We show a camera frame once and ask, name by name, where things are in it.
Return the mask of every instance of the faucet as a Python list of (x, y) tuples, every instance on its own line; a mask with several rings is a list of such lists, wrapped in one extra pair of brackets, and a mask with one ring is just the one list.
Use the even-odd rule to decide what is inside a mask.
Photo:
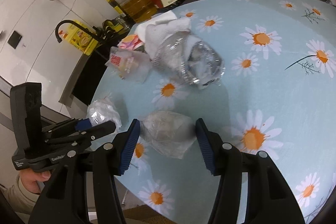
[(88, 35), (90, 35), (92, 38), (96, 39), (99, 43), (103, 43), (104, 40), (102, 38), (100, 38), (98, 35), (92, 33), (89, 29), (87, 28), (84, 28), (83, 26), (79, 25), (78, 23), (72, 21), (72, 20), (62, 20), (60, 23), (57, 24), (56, 28), (55, 28), (55, 35), (56, 35), (56, 38), (57, 38), (57, 41), (58, 43), (61, 43), (62, 42), (62, 38), (59, 36), (58, 34), (58, 30), (59, 30), (59, 27), (62, 25), (62, 24), (65, 24), (65, 23), (71, 23), (73, 25), (75, 25), (76, 27), (80, 28), (83, 32), (86, 32)]

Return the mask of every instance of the clear plastic bag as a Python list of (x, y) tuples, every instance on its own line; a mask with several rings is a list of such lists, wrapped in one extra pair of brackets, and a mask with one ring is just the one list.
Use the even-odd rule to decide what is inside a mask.
[(92, 126), (113, 121), (115, 123), (115, 133), (118, 133), (118, 129), (121, 127), (120, 115), (109, 98), (92, 102), (87, 109), (87, 116)]
[(220, 55), (189, 32), (176, 32), (168, 37), (157, 50), (153, 64), (200, 89), (218, 81), (225, 69)]
[(149, 114), (142, 121), (140, 135), (157, 152), (177, 159), (182, 159), (196, 140), (192, 119), (170, 111)]
[(122, 78), (143, 83), (152, 68), (149, 55), (111, 47), (110, 59), (105, 64), (114, 67)]

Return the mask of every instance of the silver rivet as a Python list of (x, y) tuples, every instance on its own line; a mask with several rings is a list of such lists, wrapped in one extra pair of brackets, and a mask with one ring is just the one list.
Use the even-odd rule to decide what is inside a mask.
[(72, 158), (73, 156), (76, 155), (76, 151), (75, 150), (70, 150), (68, 153), (67, 153), (68, 157), (69, 158)]
[(111, 144), (111, 143), (106, 143), (106, 144), (103, 145), (103, 148), (104, 148), (105, 150), (110, 150), (110, 149), (113, 148), (113, 144)]
[(226, 150), (230, 150), (232, 148), (232, 145), (230, 145), (229, 143), (223, 143), (222, 147)]
[(262, 158), (267, 158), (267, 153), (265, 151), (260, 151), (259, 156)]

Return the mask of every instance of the sleeve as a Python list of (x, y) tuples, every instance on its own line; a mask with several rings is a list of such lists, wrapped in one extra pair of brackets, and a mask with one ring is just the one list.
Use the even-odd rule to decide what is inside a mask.
[(3, 195), (15, 212), (28, 215), (39, 198), (39, 195), (25, 189), (19, 176), (16, 177), (13, 186), (3, 192)]

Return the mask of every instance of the light blue tablecloth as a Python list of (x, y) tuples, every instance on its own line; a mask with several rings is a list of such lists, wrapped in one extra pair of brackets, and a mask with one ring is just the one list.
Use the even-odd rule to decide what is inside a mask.
[[(221, 81), (198, 90), (152, 71), (136, 84), (108, 68), (93, 100), (115, 102), (122, 130), (169, 109), (203, 118), (242, 151), (267, 151), (311, 221), (336, 184), (336, 9), (318, 0), (201, 0), (174, 12), (189, 16), (192, 31), (225, 60)], [(178, 160), (141, 139), (118, 179), (179, 224), (207, 223), (219, 182), (197, 142)], [(238, 223), (244, 216), (241, 210)]]

